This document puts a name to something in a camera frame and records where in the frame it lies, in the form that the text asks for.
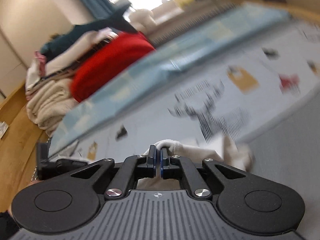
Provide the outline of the person's left hand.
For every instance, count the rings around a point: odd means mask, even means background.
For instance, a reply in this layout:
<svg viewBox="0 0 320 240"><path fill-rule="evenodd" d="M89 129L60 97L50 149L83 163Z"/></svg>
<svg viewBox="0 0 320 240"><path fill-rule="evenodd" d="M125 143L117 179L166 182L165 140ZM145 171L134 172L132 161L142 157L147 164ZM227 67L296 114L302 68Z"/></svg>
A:
<svg viewBox="0 0 320 240"><path fill-rule="evenodd" d="M9 239L19 231L19 226L12 217L11 207L0 215L0 237L2 240Z"/></svg>

